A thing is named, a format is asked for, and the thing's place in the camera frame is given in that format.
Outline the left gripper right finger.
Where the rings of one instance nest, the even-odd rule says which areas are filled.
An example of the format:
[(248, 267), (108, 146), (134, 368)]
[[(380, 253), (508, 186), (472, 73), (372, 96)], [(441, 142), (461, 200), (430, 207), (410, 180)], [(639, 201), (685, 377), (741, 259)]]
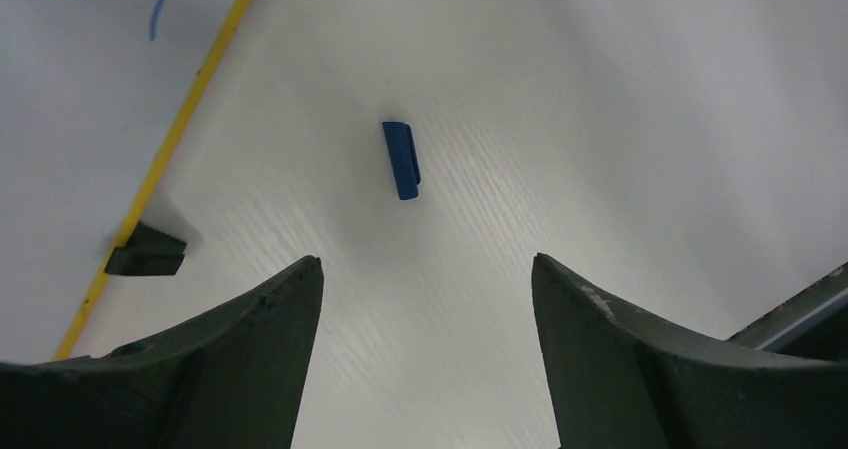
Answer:
[(565, 448), (843, 448), (847, 366), (718, 340), (546, 254), (532, 300)]

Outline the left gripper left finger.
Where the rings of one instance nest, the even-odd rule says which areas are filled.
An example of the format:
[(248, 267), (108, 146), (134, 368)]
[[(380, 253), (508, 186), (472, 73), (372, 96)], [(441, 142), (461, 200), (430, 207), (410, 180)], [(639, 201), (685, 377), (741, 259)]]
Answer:
[(306, 256), (102, 357), (1, 367), (5, 448), (288, 448), (323, 298)]

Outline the blue marker cap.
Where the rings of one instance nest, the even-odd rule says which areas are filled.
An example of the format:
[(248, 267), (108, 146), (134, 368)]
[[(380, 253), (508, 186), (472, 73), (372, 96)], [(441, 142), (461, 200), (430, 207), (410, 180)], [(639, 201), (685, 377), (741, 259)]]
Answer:
[(400, 200), (419, 196), (421, 173), (412, 136), (411, 126), (400, 121), (382, 123), (391, 169)]

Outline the yellow framed whiteboard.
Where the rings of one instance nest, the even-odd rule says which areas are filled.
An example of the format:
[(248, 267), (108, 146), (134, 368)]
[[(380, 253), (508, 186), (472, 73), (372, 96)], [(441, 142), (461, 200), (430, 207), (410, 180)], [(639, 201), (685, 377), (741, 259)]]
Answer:
[(64, 358), (253, 0), (1, 0), (1, 359)]

